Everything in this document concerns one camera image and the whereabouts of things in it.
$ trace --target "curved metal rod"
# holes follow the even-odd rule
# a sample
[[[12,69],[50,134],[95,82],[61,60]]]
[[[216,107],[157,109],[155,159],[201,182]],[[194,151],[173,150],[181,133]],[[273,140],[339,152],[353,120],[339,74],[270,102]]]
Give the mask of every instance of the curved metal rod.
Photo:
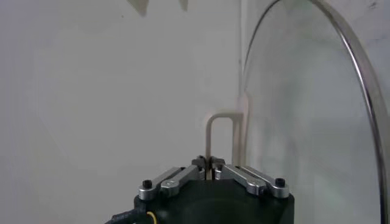
[[[270,9],[280,0],[273,1],[260,17],[246,54],[244,75],[246,74],[246,65],[249,53],[254,42],[258,28]],[[390,121],[378,84],[375,71],[366,55],[359,39],[348,25],[345,19],[329,4],[323,0],[309,0],[329,19],[342,43],[350,56],[355,68],[358,81],[366,104],[367,114],[369,116],[370,127],[375,144],[375,156],[377,160],[377,172],[380,191],[380,214],[381,224],[389,224],[389,201],[388,182],[390,181]]]

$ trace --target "black cable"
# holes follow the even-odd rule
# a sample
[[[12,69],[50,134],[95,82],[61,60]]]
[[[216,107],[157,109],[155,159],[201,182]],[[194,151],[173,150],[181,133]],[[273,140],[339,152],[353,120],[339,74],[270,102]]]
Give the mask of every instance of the black cable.
[[[146,213],[142,209],[135,208],[127,212],[122,212],[120,214],[113,215],[111,220],[109,220],[105,224],[135,223],[142,215],[146,215]]]

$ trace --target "yellow wire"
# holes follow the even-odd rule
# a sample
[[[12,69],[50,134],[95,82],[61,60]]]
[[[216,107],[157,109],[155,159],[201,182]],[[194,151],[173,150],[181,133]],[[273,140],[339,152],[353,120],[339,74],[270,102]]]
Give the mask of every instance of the yellow wire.
[[[146,214],[150,215],[153,219],[153,224],[157,224],[156,215],[153,212],[147,212]]]

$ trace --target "black screw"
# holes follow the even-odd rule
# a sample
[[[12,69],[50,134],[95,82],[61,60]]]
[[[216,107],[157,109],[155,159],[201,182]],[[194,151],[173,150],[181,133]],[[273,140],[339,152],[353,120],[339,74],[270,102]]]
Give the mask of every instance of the black screw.
[[[275,179],[275,185],[277,187],[285,187],[286,186],[286,181],[283,178],[276,178]]]
[[[152,188],[152,186],[153,186],[153,184],[152,184],[151,180],[142,181],[142,187],[144,187],[144,189],[150,189],[150,188]]]
[[[222,170],[222,167],[223,167],[222,164],[217,164],[217,170],[221,171],[221,170]]]

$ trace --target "silver metal link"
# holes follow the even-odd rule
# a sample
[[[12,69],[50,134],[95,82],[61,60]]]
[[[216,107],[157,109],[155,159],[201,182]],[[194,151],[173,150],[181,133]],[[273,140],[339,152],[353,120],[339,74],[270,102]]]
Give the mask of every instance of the silver metal link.
[[[199,169],[195,165],[190,165],[171,179],[164,180],[161,183],[161,191],[167,196],[172,197],[179,193],[180,188],[189,180],[199,180]]]
[[[179,167],[173,167],[166,171],[165,173],[161,174],[154,180],[152,180],[152,187],[150,189],[145,189],[142,185],[138,188],[138,196],[141,200],[153,200],[157,193],[160,191],[160,185],[161,182],[173,177],[177,173],[181,171],[181,168]]]
[[[220,174],[220,180],[234,179],[246,188],[250,194],[261,195],[262,190],[266,189],[266,183],[258,178],[250,176],[233,165],[224,165]]]
[[[276,186],[275,179],[255,170],[249,166],[240,167],[240,169],[250,173],[251,175],[253,175],[259,179],[262,179],[263,181],[265,181],[267,184],[268,190],[271,192],[271,194],[275,198],[287,198],[288,195],[290,194],[287,184],[284,187]]]

